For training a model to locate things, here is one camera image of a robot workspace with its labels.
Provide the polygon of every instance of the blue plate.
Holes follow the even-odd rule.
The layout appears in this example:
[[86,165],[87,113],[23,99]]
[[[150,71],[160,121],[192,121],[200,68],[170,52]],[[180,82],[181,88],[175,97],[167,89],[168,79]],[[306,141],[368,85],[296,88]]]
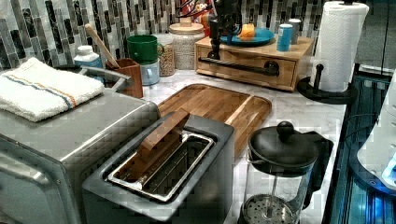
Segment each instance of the blue plate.
[[[238,38],[238,36],[234,35],[231,40],[231,45],[236,46],[245,46],[245,47],[257,47],[268,44],[274,38],[274,32],[267,30],[265,28],[256,28],[255,29],[256,36],[249,41],[242,41]],[[227,44],[227,36],[221,37],[221,42]]]

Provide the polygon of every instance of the white towel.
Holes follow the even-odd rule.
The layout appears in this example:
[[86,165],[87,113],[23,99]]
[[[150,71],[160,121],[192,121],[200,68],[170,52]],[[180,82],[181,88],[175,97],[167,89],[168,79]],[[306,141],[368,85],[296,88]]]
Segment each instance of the white towel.
[[31,58],[0,76],[0,108],[37,122],[90,100],[104,88],[98,80]]

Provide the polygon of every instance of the paper towel roll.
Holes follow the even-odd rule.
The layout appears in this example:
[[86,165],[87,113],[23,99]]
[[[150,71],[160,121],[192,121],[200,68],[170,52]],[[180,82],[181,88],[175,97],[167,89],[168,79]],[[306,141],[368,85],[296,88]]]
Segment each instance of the paper towel roll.
[[320,23],[317,50],[309,84],[314,86],[316,66],[324,65],[319,82],[322,91],[341,92],[352,78],[352,66],[361,37],[361,27],[369,8],[341,1],[326,2]]

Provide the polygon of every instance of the kitchen counter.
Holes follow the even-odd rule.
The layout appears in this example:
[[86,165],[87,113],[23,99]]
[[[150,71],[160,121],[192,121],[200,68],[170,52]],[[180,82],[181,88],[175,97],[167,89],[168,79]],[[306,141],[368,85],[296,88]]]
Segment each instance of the kitchen counter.
[[[304,98],[299,92],[282,92],[246,83],[234,82],[216,77],[197,75],[194,71],[177,71],[173,76],[161,77],[159,83],[144,87],[144,98],[159,104],[172,94],[190,84],[202,83],[227,90],[240,91],[264,97],[271,101],[272,111],[262,127],[276,126],[280,121],[290,121],[302,133],[315,131],[334,142],[332,156],[326,170],[321,189],[316,191],[311,204],[301,213],[301,224],[321,223],[325,203],[332,178],[332,168],[338,148],[343,124],[345,105],[325,105]],[[224,224],[234,224],[239,217],[246,184],[247,162],[244,158],[236,160],[233,168],[233,206]]]

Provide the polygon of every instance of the utensil holder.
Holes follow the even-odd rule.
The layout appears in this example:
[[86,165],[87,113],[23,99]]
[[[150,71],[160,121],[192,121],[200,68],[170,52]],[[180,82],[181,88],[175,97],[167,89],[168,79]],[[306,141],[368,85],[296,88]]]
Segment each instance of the utensil holder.
[[136,97],[143,97],[142,76],[140,73],[140,64],[130,58],[116,60],[120,68],[116,68],[110,62],[106,62],[106,68],[133,79],[133,85],[127,87],[122,93]]

